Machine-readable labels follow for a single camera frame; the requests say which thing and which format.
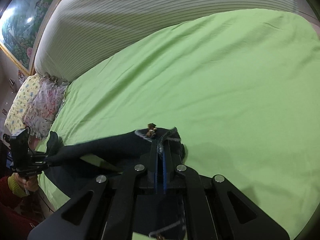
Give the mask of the left forearm red yellow sleeve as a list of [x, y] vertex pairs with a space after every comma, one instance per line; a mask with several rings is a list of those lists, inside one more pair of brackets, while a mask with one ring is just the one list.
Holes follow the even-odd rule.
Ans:
[[14, 173], [1, 178], [1, 239], [27, 239], [44, 220], [36, 195], [27, 194]]

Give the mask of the left hand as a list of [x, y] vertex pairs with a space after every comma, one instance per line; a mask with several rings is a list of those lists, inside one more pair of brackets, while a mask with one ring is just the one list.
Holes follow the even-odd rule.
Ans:
[[14, 173], [14, 178], [19, 186], [25, 191], [36, 192], [39, 189], [37, 176], [31, 176], [28, 179], [20, 177], [18, 173]]

